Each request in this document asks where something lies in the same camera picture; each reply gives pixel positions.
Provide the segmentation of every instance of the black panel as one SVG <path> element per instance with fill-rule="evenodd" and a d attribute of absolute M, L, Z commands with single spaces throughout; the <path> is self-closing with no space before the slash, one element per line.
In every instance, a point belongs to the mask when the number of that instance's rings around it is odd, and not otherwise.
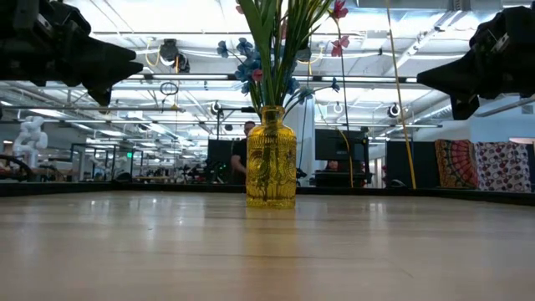
<path fill-rule="evenodd" d="M 416 188 L 439 188 L 441 180 L 436 163 L 435 142 L 411 142 L 410 145 Z M 389 141 L 386 143 L 386 176 L 387 186 L 392 180 L 399 180 L 407 187 L 412 187 L 405 142 Z"/>

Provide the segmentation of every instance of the colorful fabric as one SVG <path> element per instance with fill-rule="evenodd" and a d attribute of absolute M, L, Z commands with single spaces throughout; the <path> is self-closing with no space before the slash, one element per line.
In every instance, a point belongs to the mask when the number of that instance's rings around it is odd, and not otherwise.
<path fill-rule="evenodd" d="M 480 142 L 476 144 L 476 159 L 480 190 L 531 192 L 525 145 Z"/>
<path fill-rule="evenodd" d="M 441 187 L 477 188 L 474 146 L 469 140 L 437 140 L 435 149 Z"/>

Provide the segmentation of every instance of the flower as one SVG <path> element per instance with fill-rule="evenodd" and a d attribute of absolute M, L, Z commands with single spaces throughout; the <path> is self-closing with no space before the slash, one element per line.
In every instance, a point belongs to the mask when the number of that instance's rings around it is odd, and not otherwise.
<path fill-rule="evenodd" d="M 299 92 L 299 98 L 298 102 L 300 105 L 304 103 L 306 99 L 312 99 L 312 95 L 314 94 L 314 90 L 310 87 L 302 87 Z"/>
<path fill-rule="evenodd" d="M 260 53 L 258 51 L 248 53 L 247 59 L 243 63 L 249 68 L 259 69 L 261 66 Z"/>
<path fill-rule="evenodd" d="M 227 42 L 221 41 L 219 42 L 218 46 L 219 47 L 217 47 L 217 54 L 221 55 L 224 59 L 228 59 Z"/>
<path fill-rule="evenodd" d="M 338 85 L 338 81 L 335 77 L 333 77 L 333 83 L 331 84 L 331 88 L 333 88 L 333 91 L 336 93 L 340 91 L 340 86 Z"/>
<path fill-rule="evenodd" d="M 342 48 L 347 48 L 349 46 L 349 36 L 343 36 L 341 39 L 332 42 L 332 44 L 333 51 L 331 52 L 331 56 L 341 57 Z"/>
<path fill-rule="evenodd" d="M 236 10 L 240 13 L 240 14 L 243 14 L 243 9 L 241 6 L 239 5 L 236 5 Z"/>
<path fill-rule="evenodd" d="M 336 0 L 334 3 L 334 10 L 330 13 L 331 18 L 335 20 L 340 20 L 341 18 L 345 18 L 345 16 L 348 15 L 349 10 L 347 8 L 344 8 L 345 0 Z"/>
<path fill-rule="evenodd" d="M 291 78 L 288 82 L 288 91 L 287 93 L 293 95 L 295 90 L 299 89 L 299 82 L 295 78 Z"/>
<path fill-rule="evenodd" d="M 249 94 L 249 91 L 250 91 L 249 83 L 245 83 L 245 84 L 243 84 L 243 86 L 242 86 L 242 93 L 244 93 L 244 94 Z"/>
<path fill-rule="evenodd" d="M 236 46 L 237 51 L 241 55 L 247 55 L 251 53 L 252 44 L 247 41 L 246 38 L 239 38 L 240 43 Z"/>
<path fill-rule="evenodd" d="M 236 76 L 236 79 L 241 81 L 242 83 L 248 81 L 247 66 L 244 64 L 237 66 L 237 71 L 234 73 L 234 76 Z"/>
<path fill-rule="evenodd" d="M 263 72 L 261 69 L 255 69 L 254 71 L 252 71 L 252 80 L 254 81 L 261 81 L 262 80 L 262 76 L 263 76 Z"/>
<path fill-rule="evenodd" d="M 286 32 L 288 31 L 288 19 L 285 18 L 281 25 L 281 39 L 286 39 Z"/>

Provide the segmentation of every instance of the flower stem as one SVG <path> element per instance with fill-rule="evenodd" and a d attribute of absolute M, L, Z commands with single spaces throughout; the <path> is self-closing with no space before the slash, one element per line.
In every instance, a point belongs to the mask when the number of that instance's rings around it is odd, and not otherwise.
<path fill-rule="evenodd" d="M 235 57 L 237 60 L 239 60 L 240 63 L 245 64 L 245 63 L 243 63 L 242 59 L 240 59 L 240 58 L 239 58 L 237 55 L 235 55 L 232 51 L 230 51 L 230 50 L 227 50 L 227 51 L 228 51 L 229 53 L 231 53 L 232 55 L 234 55 L 234 57 Z"/>

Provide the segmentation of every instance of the yellow glass vase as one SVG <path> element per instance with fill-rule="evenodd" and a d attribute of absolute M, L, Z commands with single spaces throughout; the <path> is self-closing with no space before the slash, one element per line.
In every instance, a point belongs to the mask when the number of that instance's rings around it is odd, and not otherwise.
<path fill-rule="evenodd" d="M 282 106 L 264 106 L 247 138 L 247 206 L 294 208 L 297 139 Z"/>

